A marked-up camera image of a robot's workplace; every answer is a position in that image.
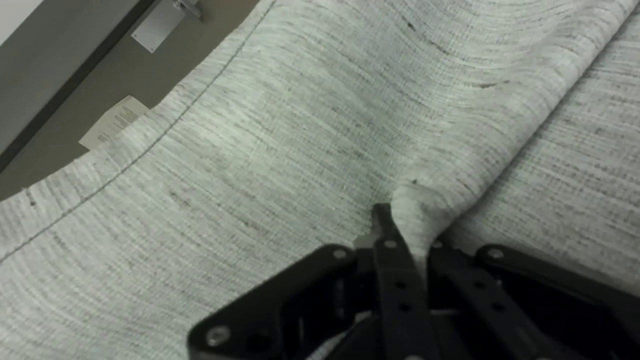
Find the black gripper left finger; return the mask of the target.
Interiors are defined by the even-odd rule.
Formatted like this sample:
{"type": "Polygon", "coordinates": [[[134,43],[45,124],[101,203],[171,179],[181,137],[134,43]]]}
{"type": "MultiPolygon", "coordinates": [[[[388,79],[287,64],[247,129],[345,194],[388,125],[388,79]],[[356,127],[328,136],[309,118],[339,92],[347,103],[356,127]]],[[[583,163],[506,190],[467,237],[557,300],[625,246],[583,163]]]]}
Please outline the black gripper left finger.
{"type": "Polygon", "coordinates": [[[433,360],[424,283],[388,203],[372,208],[374,270],[386,360],[433,360]]]}

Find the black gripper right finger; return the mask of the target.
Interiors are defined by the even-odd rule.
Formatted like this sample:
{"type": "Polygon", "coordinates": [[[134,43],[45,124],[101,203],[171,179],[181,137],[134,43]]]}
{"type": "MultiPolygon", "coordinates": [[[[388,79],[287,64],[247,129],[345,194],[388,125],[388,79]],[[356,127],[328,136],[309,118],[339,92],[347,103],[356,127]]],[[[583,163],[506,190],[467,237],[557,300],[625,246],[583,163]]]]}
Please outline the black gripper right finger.
{"type": "Polygon", "coordinates": [[[435,239],[426,260],[429,310],[466,321],[464,340],[479,360],[572,360],[470,256],[435,239]]]}

